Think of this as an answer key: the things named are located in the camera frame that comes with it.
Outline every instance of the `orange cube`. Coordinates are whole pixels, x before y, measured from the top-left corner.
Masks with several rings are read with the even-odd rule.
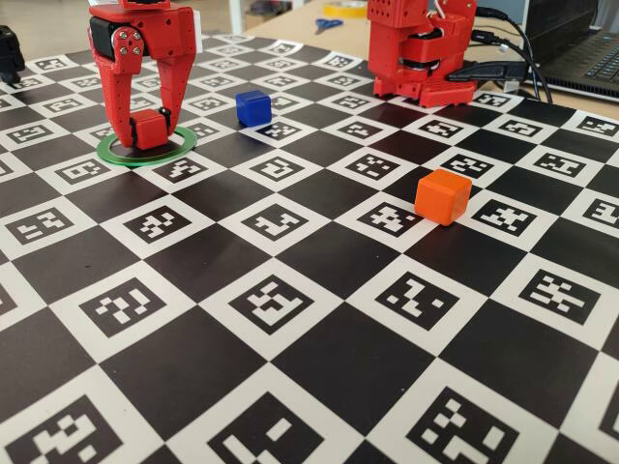
[[[441,225],[450,225],[466,211],[472,187],[470,179],[438,169],[419,181],[415,213]]]

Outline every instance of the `black cable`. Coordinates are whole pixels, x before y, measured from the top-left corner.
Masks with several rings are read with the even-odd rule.
[[[548,88],[548,83],[545,81],[544,76],[540,72],[540,69],[533,62],[531,57],[527,55],[524,51],[522,51],[520,47],[514,45],[510,41],[497,37],[489,31],[473,30],[471,40],[473,42],[479,42],[481,44],[505,45],[515,51],[524,61],[527,62],[527,64],[533,69],[533,72],[537,74],[540,82],[542,82],[542,85],[544,86],[545,97],[548,100],[548,103],[552,103],[552,95],[550,93],[550,89]]]

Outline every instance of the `tape roll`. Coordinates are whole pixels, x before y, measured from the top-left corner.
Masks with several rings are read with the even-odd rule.
[[[349,0],[325,4],[325,15],[335,17],[366,17],[368,2]]]

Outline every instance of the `blue scissors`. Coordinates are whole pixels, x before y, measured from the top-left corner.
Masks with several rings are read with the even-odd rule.
[[[341,19],[317,19],[316,26],[318,30],[316,31],[316,35],[322,34],[327,29],[331,29],[332,27],[341,26],[344,23]]]

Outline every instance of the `green circle marker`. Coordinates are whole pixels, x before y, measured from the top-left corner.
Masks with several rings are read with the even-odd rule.
[[[193,130],[178,127],[174,133],[177,133],[183,137],[183,145],[176,147],[167,153],[152,157],[121,157],[112,152],[112,145],[118,140],[116,134],[113,133],[99,142],[99,145],[97,145],[97,155],[99,155],[102,160],[107,162],[127,167],[150,166],[152,164],[159,164],[164,161],[173,160],[183,156],[195,147],[195,144],[197,143],[197,137],[195,136]]]

